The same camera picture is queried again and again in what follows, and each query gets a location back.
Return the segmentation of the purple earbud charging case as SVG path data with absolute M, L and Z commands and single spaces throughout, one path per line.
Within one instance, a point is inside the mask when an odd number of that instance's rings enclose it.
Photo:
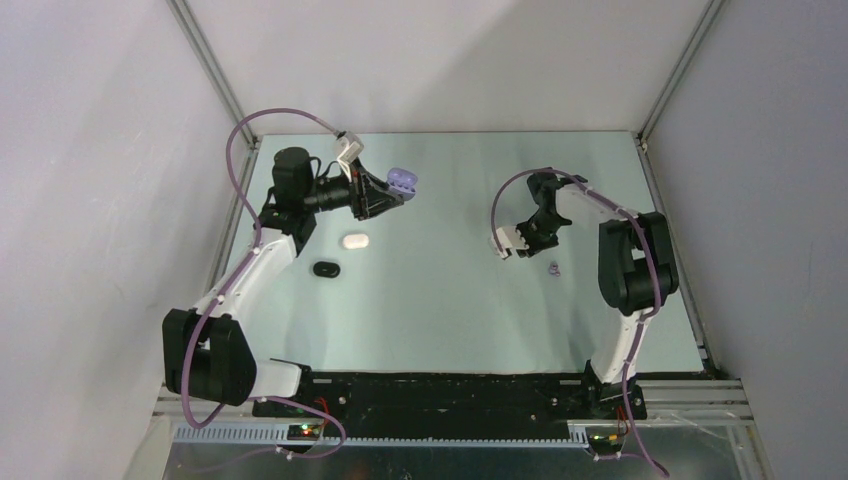
M 418 176 L 411 171 L 395 167 L 387 173 L 387 184 L 390 190 L 404 200 L 410 200 L 416 195 L 417 183 Z

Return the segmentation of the white earbud charging case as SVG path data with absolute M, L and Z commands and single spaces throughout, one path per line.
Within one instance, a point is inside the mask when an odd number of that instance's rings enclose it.
M 359 250 L 370 245 L 370 237 L 365 233 L 353 233 L 345 235 L 341 240 L 341 246 L 346 250 Z

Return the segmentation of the black earbud charging case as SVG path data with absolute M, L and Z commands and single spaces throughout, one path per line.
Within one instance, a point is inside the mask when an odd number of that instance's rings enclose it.
M 312 265 L 312 272 L 319 278 L 334 279 L 341 273 L 341 266 L 331 261 L 317 261 Z

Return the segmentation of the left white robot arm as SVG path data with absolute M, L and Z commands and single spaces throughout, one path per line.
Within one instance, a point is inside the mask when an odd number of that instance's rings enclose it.
M 380 179 L 357 158 L 339 157 L 338 175 L 317 174 L 314 160 L 301 147 L 275 154 L 273 184 L 242 259 L 193 307 L 165 316 L 165 384 L 170 392 L 231 406 L 277 397 L 297 417 L 314 408 L 316 390 L 301 380 L 302 366 L 262 359 L 254 352 L 249 317 L 271 283 L 303 251 L 318 214 L 347 208 L 357 220 L 375 218 L 412 199 L 418 182 L 414 173 L 400 168 Z

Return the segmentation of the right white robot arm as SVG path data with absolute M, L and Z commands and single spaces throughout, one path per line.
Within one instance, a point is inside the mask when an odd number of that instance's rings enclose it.
M 581 392 L 585 411 L 606 418 L 622 403 L 637 373 L 646 330 L 679 286 L 668 221 L 657 211 L 641 213 L 605 197 L 579 176 L 534 169 L 527 187 L 536 205 L 529 219 L 513 227 L 517 241 L 509 250 L 530 258 L 559 245 L 558 232 L 578 221 L 597 231 L 597 280 L 602 299 L 618 312 L 609 340 L 589 360 L 597 380 Z

